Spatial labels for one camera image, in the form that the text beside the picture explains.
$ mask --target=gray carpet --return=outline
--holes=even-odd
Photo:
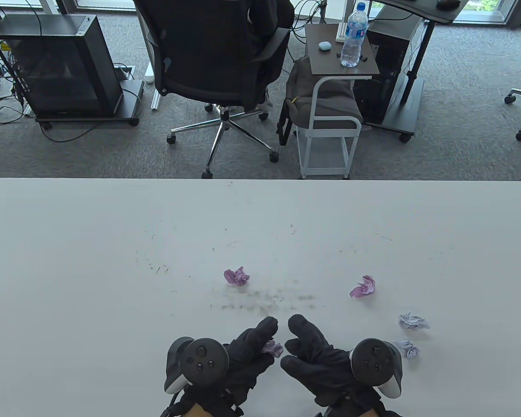
[[[147,52],[135,16],[100,15],[114,62],[137,66],[142,77]],[[302,50],[290,44],[294,56]],[[286,69],[290,69],[288,58]],[[402,144],[397,134],[363,132],[355,154],[355,179],[521,180],[521,143],[514,138],[521,124],[521,97],[503,103],[511,87],[521,88],[521,29],[438,26],[422,63],[425,79],[419,125]],[[237,132],[228,131],[212,165],[215,178],[296,179],[297,146],[280,148],[275,135],[287,74],[270,86],[276,112],[268,121],[242,125],[280,151],[280,162]],[[9,93],[6,82],[0,96]],[[70,143],[52,143],[31,119],[0,126],[0,177],[198,178],[209,153],[214,129],[178,135],[165,142],[170,127],[208,119],[201,103],[175,95],[164,97],[157,113],[150,110],[153,87],[143,96],[141,124],[105,125]],[[15,101],[10,105],[18,106]],[[0,114],[0,120],[14,113]],[[77,127],[54,128],[50,135],[67,139]]]

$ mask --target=shoe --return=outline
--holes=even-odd
[[[266,113],[269,113],[274,109],[274,105],[272,104],[272,101],[270,101],[270,96],[268,95],[268,89],[264,90],[264,101],[258,103],[257,109],[261,109]]]

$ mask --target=crumpled paper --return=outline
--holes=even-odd
[[[365,275],[363,276],[363,284],[359,282],[359,286],[355,287],[352,292],[350,292],[351,297],[359,298],[369,295],[374,292],[374,280],[372,276]]]
[[[402,328],[408,328],[409,330],[431,328],[425,319],[412,315],[410,311],[408,311],[407,314],[400,314],[399,325],[402,326]]]
[[[280,357],[284,352],[284,347],[280,343],[276,343],[274,339],[270,339],[261,349],[262,353],[269,353],[274,357]]]
[[[249,276],[243,272],[243,266],[236,271],[230,269],[225,270],[224,278],[226,278],[227,282],[230,284],[237,285],[238,287],[247,284],[247,281],[249,280]]]
[[[417,346],[413,345],[409,339],[400,340],[395,342],[395,344],[398,348],[405,350],[405,357],[408,360],[416,358],[419,356],[419,353],[421,353],[421,350]]]

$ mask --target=black glove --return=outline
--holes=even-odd
[[[347,407],[350,409],[347,415],[351,417],[373,408],[380,417],[387,415],[375,389],[354,377],[348,352],[334,349],[322,332],[300,314],[292,316],[288,326],[297,339],[286,342],[286,349],[292,356],[284,357],[280,365],[315,395],[314,401],[318,405]]]
[[[185,414],[195,404],[213,417],[242,415],[237,406],[245,402],[249,390],[257,384],[257,377],[274,363],[274,357],[261,353],[261,349],[277,331],[278,320],[267,317],[256,328],[248,328],[229,345],[224,345],[229,357],[224,379],[210,387],[186,387],[180,401],[168,407],[161,417]]]

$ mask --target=vr controller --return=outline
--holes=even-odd
[[[365,339],[350,352],[350,363],[359,382],[388,398],[401,395],[401,354],[391,343]],[[164,390],[174,395],[187,385],[207,387],[221,381],[228,367],[228,353],[216,340],[179,338],[168,350]]]

